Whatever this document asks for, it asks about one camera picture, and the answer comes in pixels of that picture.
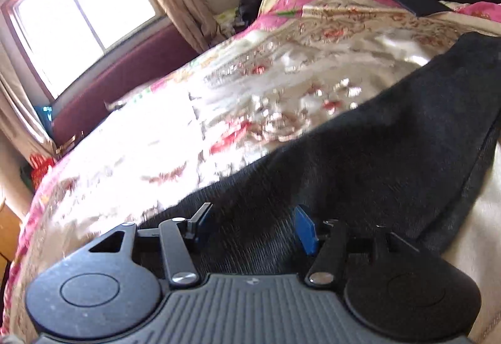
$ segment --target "blue gripper pad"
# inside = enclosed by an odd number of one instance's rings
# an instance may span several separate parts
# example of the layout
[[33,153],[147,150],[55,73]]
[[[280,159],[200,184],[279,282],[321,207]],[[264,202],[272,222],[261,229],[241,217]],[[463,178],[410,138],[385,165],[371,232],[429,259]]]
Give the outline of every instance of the blue gripper pad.
[[315,255],[319,249],[319,239],[315,223],[306,214],[301,204],[294,209],[294,228],[307,255]]

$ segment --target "ribbed surface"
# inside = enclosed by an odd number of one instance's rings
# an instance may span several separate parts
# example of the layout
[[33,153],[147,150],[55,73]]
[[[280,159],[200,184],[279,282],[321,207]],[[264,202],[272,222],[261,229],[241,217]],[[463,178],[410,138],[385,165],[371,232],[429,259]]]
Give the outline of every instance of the ribbed surface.
[[[294,275],[213,275],[177,291],[132,344],[383,344],[357,323],[334,293],[306,288]],[[450,344],[467,344],[466,338]]]

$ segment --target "white logo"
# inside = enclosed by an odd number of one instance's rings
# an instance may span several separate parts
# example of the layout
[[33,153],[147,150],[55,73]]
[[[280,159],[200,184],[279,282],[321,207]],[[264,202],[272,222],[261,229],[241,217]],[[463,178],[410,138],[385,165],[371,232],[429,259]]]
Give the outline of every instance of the white logo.
[[258,284],[260,282],[260,280],[257,279],[256,277],[253,277],[252,279],[247,279],[245,282],[250,284],[251,286],[254,286],[254,285]]

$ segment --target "bed sheet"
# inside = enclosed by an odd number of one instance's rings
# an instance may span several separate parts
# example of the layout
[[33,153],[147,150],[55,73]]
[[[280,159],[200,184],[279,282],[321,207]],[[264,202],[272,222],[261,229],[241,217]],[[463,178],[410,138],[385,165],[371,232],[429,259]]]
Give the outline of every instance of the bed sheet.
[[[392,0],[264,0],[248,30],[113,112],[44,178],[11,269],[2,333],[36,337],[24,309],[27,285],[93,237],[140,223],[356,108],[473,30],[500,35],[501,24],[452,12],[418,19]],[[492,211],[477,206],[470,218]],[[471,235],[460,235],[447,258],[479,281],[484,262],[463,249],[480,243]],[[473,338],[501,309],[493,286],[481,288]]]

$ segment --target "window frame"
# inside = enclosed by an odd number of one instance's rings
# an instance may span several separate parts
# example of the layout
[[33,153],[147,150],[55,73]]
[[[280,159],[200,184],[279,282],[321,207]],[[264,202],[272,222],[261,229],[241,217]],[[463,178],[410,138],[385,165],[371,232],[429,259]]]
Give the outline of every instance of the window frame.
[[[96,39],[98,45],[101,47],[103,51],[103,56],[101,56],[96,62],[101,60],[103,57],[106,57],[107,54],[109,54],[111,51],[116,49],[122,42],[126,41],[129,39],[131,36],[135,35],[137,32],[140,30],[144,29],[146,26],[151,25],[157,20],[160,20],[164,15],[165,12],[163,12],[162,8],[160,7],[159,3],[157,0],[149,0],[151,6],[153,7],[155,11],[155,16],[152,17],[151,19],[145,21],[138,27],[136,27],[134,30],[130,31],[128,34],[125,36],[121,37],[119,40],[117,40],[115,43],[110,45],[109,47],[105,48],[97,36],[96,32],[94,31],[94,28],[90,24],[89,20],[87,19],[85,13],[82,11],[80,4],[78,0],[74,0],[77,7],[79,8],[82,17],[84,18],[87,26],[92,32],[92,35]],[[39,66],[37,68],[37,61],[34,53],[31,51],[31,48],[29,47],[28,41],[26,39],[25,32],[23,30],[23,24],[18,18],[18,12],[17,12],[17,6],[21,2],[21,0],[6,0],[1,6],[0,6],[0,11],[2,12],[2,15],[7,23],[7,27],[11,33],[11,36],[14,39],[14,42],[16,43],[16,47],[18,48],[19,52],[21,53],[21,56],[24,59],[24,62],[26,62],[30,72],[34,76],[35,80],[37,81],[37,84],[41,87],[42,91],[44,92],[45,96],[49,99],[49,102],[52,103],[56,100],[56,97],[54,97],[54,94],[50,91],[50,83],[46,82],[48,81],[48,77],[45,76],[43,73],[42,68]],[[91,68],[94,64],[89,66],[85,71],[83,71],[80,76],[84,75],[85,72]]]

